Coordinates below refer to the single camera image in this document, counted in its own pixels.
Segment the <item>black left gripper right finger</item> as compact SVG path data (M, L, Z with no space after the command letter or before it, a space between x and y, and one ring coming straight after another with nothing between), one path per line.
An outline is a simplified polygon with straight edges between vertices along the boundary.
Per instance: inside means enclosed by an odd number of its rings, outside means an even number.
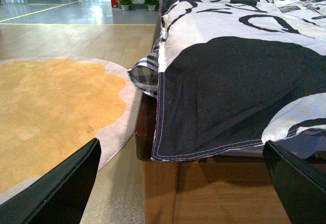
M325 223L325 172L268 141L263 158L291 223Z

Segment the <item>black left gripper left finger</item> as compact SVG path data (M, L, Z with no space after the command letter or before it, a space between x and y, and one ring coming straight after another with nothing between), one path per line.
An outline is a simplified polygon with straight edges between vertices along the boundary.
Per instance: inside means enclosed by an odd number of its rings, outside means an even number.
M100 156L100 141L94 138L1 204L1 223L80 223Z

